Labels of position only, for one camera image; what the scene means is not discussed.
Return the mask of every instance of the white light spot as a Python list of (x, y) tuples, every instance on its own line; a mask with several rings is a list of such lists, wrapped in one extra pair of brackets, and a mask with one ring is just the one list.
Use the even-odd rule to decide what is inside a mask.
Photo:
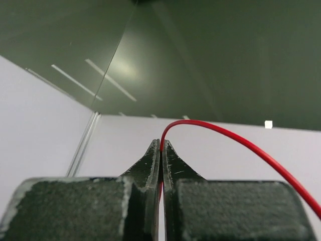
[(266, 128), (266, 129), (272, 129), (272, 127), (273, 127), (273, 123), (272, 123), (271, 120), (265, 121), (265, 122), (264, 122), (264, 125), (265, 125), (265, 128)]

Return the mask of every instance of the green glossy surface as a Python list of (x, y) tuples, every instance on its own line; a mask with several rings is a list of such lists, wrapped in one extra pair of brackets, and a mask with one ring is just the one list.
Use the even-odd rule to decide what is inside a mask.
[(320, 1), (71, 3), (63, 19), (0, 34), (0, 54), (102, 114), (321, 130)]

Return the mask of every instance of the curved red cord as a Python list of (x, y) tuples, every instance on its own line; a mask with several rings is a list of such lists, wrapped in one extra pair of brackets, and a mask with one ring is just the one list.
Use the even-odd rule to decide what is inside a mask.
[(177, 126), (177, 125), (195, 125), (200, 127), (205, 127), (208, 129), (211, 129), (213, 131), (219, 132), (229, 138), (232, 138), (233, 140), (241, 143), (242, 145), (246, 146), (248, 149), (256, 153), (259, 157), (261, 157), (264, 161), (266, 161), (272, 168), (274, 168), (283, 178), (285, 178), (286, 181), (288, 181), (292, 187), (300, 194), (300, 196), (307, 202), (307, 204), (312, 208), (312, 210), (316, 213), (316, 215), (321, 220), (321, 207), (317, 203), (317, 201), (308, 193), (308, 191), (296, 180), (295, 177), (291, 175), (284, 167), (282, 167), (276, 160), (274, 160), (270, 155), (265, 153), (262, 149), (248, 141), (247, 139), (228, 131), (224, 128), (221, 128), (219, 126), (202, 122), (200, 120), (193, 120), (193, 119), (183, 119), (178, 120), (176, 122), (170, 123), (164, 130), (162, 134), (162, 138), (160, 140), (160, 151), (163, 151), (164, 148), (164, 141), (166, 133), (169, 131), (170, 128)]

